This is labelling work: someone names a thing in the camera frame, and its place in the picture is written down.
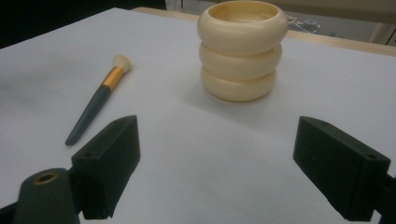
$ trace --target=stacked wooden rings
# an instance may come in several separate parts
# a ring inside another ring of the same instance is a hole
[[[205,88],[228,101],[264,96],[275,84],[287,31],[285,13],[265,2],[231,1],[207,9],[198,20]]]

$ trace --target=white table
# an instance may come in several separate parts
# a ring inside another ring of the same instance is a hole
[[[202,87],[199,44],[194,21],[111,9],[1,49],[0,207],[25,178],[70,168],[110,121],[137,115],[142,158],[115,216],[82,223],[348,223],[292,159],[298,118],[329,121],[395,161],[396,58],[286,38],[273,91],[237,104]],[[66,147],[116,54],[133,72]]]

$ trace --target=gold ferrule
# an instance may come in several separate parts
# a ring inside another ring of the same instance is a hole
[[[120,82],[122,75],[123,69],[121,67],[113,67],[102,84],[107,85],[113,91]]]

